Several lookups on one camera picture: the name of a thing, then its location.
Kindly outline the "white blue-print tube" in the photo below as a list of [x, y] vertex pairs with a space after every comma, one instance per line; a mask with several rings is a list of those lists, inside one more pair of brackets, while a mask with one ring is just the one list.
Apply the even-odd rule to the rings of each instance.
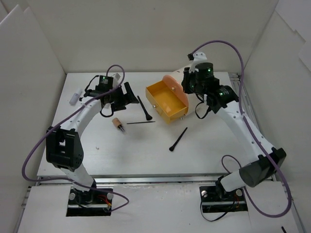
[[114, 75], [112, 75], [112, 77], [113, 77], [114, 85], [118, 85], [119, 84], [119, 80], [121, 78], [120, 74], [119, 73], [115, 73]]

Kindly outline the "orange drawer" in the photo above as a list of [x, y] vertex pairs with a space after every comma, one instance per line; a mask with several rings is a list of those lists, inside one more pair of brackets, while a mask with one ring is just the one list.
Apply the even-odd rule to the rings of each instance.
[[188, 97], [184, 93], [181, 82], [183, 75], [181, 73], [169, 74], [163, 77], [165, 85], [177, 96], [177, 98], [186, 106], [189, 106]]

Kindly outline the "small white lilac tube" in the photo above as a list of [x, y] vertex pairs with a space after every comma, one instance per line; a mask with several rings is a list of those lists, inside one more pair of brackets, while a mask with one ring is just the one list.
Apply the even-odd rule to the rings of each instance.
[[71, 106], [74, 106], [74, 105], [77, 103], [77, 101], [79, 100], [79, 97], [80, 97], [81, 93], [82, 93], [82, 89], [80, 89], [80, 88], [78, 88], [78, 89], [73, 93], [73, 95], [72, 95], [72, 97], [71, 97], [71, 99], [70, 99], [70, 101], [69, 101], [69, 104], [70, 104]]

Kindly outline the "cream round drawer organizer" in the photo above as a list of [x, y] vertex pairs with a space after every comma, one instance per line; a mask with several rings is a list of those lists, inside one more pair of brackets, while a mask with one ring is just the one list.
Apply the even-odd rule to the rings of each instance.
[[163, 77], [163, 82], [165, 85], [177, 96], [177, 98], [182, 101], [188, 108], [185, 115], [189, 115], [194, 111], [197, 99], [194, 94], [186, 94], [181, 85], [184, 78], [184, 68], [182, 67], [170, 74]]

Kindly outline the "yellow drawer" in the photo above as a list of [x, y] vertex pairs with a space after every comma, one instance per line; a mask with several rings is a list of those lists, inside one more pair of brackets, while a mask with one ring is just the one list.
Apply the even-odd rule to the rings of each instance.
[[145, 95], [149, 103], [167, 124], [185, 116], [188, 110], [162, 80], [146, 87]]

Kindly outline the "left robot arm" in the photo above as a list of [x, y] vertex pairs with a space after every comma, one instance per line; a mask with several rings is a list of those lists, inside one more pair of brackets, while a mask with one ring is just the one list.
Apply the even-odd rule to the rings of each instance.
[[80, 137], [84, 130], [102, 109], [109, 105], [111, 113], [122, 111], [131, 103], [139, 103], [128, 82], [120, 84], [115, 77], [99, 76], [94, 90], [85, 92], [78, 113], [57, 128], [49, 128], [46, 138], [46, 160], [64, 172], [80, 191], [80, 199], [93, 203], [97, 198], [95, 180], [83, 165], [84, 151]]

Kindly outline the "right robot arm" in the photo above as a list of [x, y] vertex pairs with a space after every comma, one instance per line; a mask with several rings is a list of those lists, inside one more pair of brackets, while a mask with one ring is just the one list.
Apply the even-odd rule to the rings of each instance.
[[212, 63], [200, 63], [184, 68], [182, 81], [186, 94], [201, 97], [202, 102], [219, 116], [230, 128], [242, 145], [248, 163], [246, 166], [219, 178], [215, 187], [216, 197], [226, 200], [234, 190], [249, 186], [255, 187], [276, 173], [275, 166], [281, 166], [286, 158], [282, 148], [275, 148], [267, 141], [243, 109], [239, 107], [239, 97], [228, 85], [221, 85], [214, 77]]

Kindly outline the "black brush near organizer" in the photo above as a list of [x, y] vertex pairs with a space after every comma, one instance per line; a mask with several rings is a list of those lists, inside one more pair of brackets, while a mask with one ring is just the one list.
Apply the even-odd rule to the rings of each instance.
[[147, 112], [147, 110], [146, 110], [146, 108], [145, 108], [143, 102], [141, 101], [140, 97], [137, 96], [137, 99], [139, 100], [139, 103], [140, 103], [140, 105], [141, 105], [141, 107], [142, 107], [142, 109], [143, 109], [143, 111], [144, 111], [144, 113], [145, 113], [146, 120], [147, 120], [147, 121], [151, 121], [153, 118], [152, 118], [152, 116]]

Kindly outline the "thin black eyeliner pencil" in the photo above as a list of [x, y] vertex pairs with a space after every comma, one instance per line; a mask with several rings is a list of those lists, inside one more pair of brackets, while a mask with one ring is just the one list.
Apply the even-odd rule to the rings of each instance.
[[134, 124], [146, 124], [146, 123], [155, 123], [155, 121], [129, 122], [129, 123], [126, 123], [126, 124], [127, 125], [134, 125]]

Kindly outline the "black brush front centre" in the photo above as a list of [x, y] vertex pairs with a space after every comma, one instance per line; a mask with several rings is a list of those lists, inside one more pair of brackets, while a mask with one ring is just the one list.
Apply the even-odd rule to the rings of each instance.
[[177, 144], [179, 143], [179, 141], [181, 140], [181, 138], [183, 137], [184, 133], [187, 131], [188, 127], [186, 127], [183, 132], [179, 135], [179, 137], [177, 138], [177, 140], [173, 143], [172, 146], [169, 147], [169, 151], [173, 152], [175, 147], [177, 146]]

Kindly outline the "aluminium rail frame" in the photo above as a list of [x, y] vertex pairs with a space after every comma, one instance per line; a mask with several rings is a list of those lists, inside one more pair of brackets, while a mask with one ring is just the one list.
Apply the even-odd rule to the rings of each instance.
[[[125, 71], [123, 71], [123, 77], [121, 78], [121, 80], [119, 81], [120, 84], [124, 84], [124, 79], [125, 79]], [[67, 120], [69, 120], [72, 116], [74, 116], [75, 114], [78, 113], [78, 109], [73, 112], [71, 115], [69, 115], [67, 118], [63, 119], [62, 121], [60, 121], [58, 124], [56, 124], [54, 127], [49, 127], [49, 128], [57, 128], [58, 126], [60, 126], [62, 123], [66, 122]], [[21, 170], [21, 174], [23, 176], [23, 178], [27, 181], [30, 182], [52, 182], [52, 181], [57, 181], [57, 180], [64, 180], [67, 182], [71, 182], [70, 179], [67, 178], [67, 176], [52, 176], [52, 177], [43, 177], [39, 180], [34, 180], [31, 179], [27, 176], [26, 174], [26, 166], [27, 163], [29, 162], [29, 160], [31, 159], [32, 155], [34, 154], [34, 152], [37, 150], [37, 148], [43, 143], [43, 141], [46, 141], [47, 136], [50, 134], [50, 132], [48, 131], [49, 128], [47, 129], [46, 134], [37, 142], [37, 144], [32, 148], [32, 150], [30, 151], [30, 153], [28, 154], [28, 156], [26, 157], [23, 165], [22, 165], [22, 170]], [[285, 210], [280, 213], [280, 214], [267, 214], [264, 213], [262, 210], [260, 210], [256, 204], [254, 203], [254, 201], [252, 200], [251, 196], [249, 195], [249, 192], [247, 189], [245, 189], [245, 186], [242, 187], [242, 189], [244, 188], [245, 190], [245, 194], [246, 196], [249, 198], [250, 203], [254, 206], [254, 208], [260, 212], [262, 215], [267, 216], [267, 217], [271, 217], [271, 218], [277, 218], [277, 217], [281, 217], [284, 216], [287, 212], [289, 212], [289, 210], [291, 209], [292, 206], [292, 194], [288, 185], [288, 182], [286, 180], [286, 178], [284, 177], [284, 174], [281, 172], [280, 170], [281, 166], [275, 166], [276, 168], [276, 173], [278, 173], [278, 175], [280, 176], [281, 180], [282, 180], [282, 184], [285, 186], [285, 192], [287, 193], [287, 206], [285, 208]], [[198, 176], [216, 176], [216, 175], [221, 175], [222, 173], [172, 173], [172, 174], [115, 174], [115, 175], [103, 175], [103, 174], [89, 174], [94, 180], [95, 180], [95, 184], [99, 184], [99, 183], [113, 183], [113, 179], [117, 179], [117, 181], [115, 183], [177, 183], [177, 182], [197, 182], [197, 180], [195, 180], [196, 177]]]

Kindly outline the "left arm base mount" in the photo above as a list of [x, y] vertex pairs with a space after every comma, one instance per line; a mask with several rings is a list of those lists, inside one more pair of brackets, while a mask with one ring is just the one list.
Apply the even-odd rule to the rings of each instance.
[[111, 216], [113, 197], [112, 193], [105, 192], [103, 189], [82, 192], [72, 187], [69, 193], [66, 216]]

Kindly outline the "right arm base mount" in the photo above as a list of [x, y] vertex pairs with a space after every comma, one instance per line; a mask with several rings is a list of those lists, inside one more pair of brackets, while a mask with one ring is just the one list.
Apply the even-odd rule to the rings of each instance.
[[225, 191], [219, 181], [199, 186], [200, 206], [204, 214], [247, 212], [246, 197], [242, 188]]

